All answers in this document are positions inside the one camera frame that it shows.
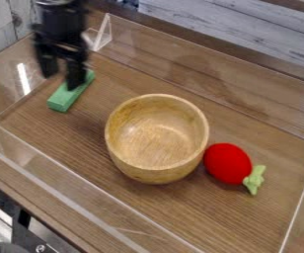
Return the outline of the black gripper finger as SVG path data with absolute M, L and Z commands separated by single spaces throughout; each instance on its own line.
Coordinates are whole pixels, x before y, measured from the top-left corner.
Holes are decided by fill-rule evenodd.
M 77 57 L 77 58 L 69 58 L 66 60 L 66 83 L 67 83 L 67 90 L 74 90 L 79 85 L 85 83 L 86 80 L 86 72 L 87 68 L 85 65 L 87 57 Z
M 58 73 L 57 56 L 51 49 L 43 45 L 37 48 L 37 56 L 43 76 L 50 78 Z

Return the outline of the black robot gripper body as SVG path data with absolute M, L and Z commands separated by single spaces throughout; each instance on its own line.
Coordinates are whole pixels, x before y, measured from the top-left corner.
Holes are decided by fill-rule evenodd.
M 87 55 L 82 33 L 86 30 L 83 0 L 37 0 L 41 20 L 33 24 L 39 60 L 57 57 L 85 61 Z

